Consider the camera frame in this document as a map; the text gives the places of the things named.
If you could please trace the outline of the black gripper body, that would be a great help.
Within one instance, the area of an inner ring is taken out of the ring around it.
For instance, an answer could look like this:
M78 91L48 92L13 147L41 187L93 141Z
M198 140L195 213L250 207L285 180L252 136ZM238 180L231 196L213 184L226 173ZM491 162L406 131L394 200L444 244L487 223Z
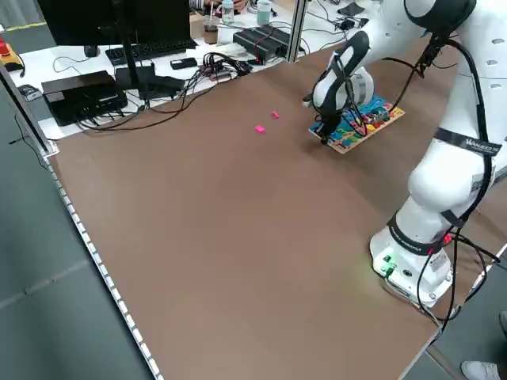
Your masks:
M316 108L316 112L320 116L320 125L318 133L332 133L341 122L341 110L331 111L324 108Z

